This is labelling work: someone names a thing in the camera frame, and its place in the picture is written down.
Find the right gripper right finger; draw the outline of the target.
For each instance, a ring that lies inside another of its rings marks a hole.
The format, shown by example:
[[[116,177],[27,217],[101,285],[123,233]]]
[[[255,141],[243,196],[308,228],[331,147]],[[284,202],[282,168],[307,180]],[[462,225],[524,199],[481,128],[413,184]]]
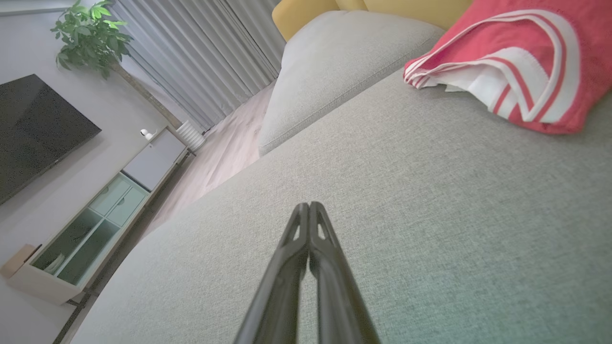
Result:
[[[381,344],[324,206],[308,211],[309,268],[317,279],[319,344]]]

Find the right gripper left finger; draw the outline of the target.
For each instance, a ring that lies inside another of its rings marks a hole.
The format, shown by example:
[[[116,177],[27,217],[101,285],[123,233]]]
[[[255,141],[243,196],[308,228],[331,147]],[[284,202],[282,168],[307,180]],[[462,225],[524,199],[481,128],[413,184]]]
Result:
[[[296,344],[300,283],[309,255],[308,212],[306,203],[293,209],[234,344]]]

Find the red basketball jersey number 23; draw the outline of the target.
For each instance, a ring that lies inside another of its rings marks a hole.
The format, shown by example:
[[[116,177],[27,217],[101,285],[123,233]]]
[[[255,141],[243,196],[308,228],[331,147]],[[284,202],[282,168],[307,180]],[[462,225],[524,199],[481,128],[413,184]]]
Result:
[[[467,92],[546,134],[581,131],[612,91],[612,0],[473,0],[404,82]]]

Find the large grey fabric sofa seat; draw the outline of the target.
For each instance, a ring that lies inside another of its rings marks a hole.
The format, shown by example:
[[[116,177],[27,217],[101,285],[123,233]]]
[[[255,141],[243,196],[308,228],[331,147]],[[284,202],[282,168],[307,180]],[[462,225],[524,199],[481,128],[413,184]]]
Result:
[[[310,201],[383,343],[612,344],[612,91],[549,136],[402,71],[147,235],[71,344],[232,343]]]

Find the white ribbed plant pot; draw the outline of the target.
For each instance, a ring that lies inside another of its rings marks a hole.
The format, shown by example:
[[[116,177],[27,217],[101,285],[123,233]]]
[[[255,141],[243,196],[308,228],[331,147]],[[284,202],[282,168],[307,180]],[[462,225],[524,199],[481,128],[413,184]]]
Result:
[[[178,129],[176,129],[176,132],[181,137],[182,141],[186,143],[188,148],[193,152],[199,150],[199,148],[201,148],[201,146],[203,146],[203,144],[206,142],[203,134],[200,131],[197,131],[197,129],[190,122],[188,122],[188,120],[186,120],[186,122],[184,122]]]

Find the white television cabinet glass doors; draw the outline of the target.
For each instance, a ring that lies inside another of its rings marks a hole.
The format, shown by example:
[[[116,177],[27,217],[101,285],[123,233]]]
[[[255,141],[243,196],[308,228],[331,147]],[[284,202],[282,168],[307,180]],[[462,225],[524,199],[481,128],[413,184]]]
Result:
[[[188,153],[176,131],[156,131],[63,229],[24,260],[8,285],[54,305],[74,303]]]

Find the small grey fabric sofa cushion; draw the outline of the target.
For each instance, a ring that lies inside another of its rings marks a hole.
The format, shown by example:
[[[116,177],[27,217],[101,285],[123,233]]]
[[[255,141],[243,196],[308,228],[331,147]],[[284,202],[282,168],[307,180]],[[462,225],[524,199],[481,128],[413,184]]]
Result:
[[[315,17],[285,45],[259,155],[422,56],[443,34],[428,22],[392,14],[328,11]]]

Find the grey pleated curtain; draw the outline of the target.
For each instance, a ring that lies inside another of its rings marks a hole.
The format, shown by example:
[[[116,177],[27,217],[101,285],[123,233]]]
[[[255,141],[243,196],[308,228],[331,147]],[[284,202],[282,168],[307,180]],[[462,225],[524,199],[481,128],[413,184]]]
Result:
[[[280,0],[113,0],[131,58],[208,130],[277,77]]]

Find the yellow sofa back cushion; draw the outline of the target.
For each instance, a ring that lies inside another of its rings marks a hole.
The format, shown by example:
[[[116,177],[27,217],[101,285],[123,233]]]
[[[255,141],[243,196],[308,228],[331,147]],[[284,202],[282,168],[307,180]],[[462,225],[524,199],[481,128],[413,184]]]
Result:
[[[371,11],[413,18],[449,29],[473,0],[335,0],[341,10]]]
[[[274,7],[272,18],[286,42],[318,15],[338,11],[336,0],[281,0]]]

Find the black flat screen television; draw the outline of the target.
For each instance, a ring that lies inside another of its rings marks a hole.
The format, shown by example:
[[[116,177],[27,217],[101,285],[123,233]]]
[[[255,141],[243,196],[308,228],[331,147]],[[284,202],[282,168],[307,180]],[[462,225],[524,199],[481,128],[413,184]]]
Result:
[[[35,74],[0,85],[0,205],[100,131]]]

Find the green potted tree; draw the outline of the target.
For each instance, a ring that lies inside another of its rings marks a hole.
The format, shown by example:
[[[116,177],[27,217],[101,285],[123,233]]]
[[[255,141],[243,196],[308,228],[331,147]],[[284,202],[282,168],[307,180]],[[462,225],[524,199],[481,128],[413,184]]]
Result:
[[[182,121],[122,67],[123,57],[131,55],[129,48],[133,37],[121,32],[121,27],[127,23],[111,17],[110,4],[112,0],[100,0],[88,7],[76,0],[59,15],[50,30],[55,33],[55,39],[63,42],[55,55],[55,63],[66,70],[88,68],[105,80],[115,72],[174,129],[179,129]]]

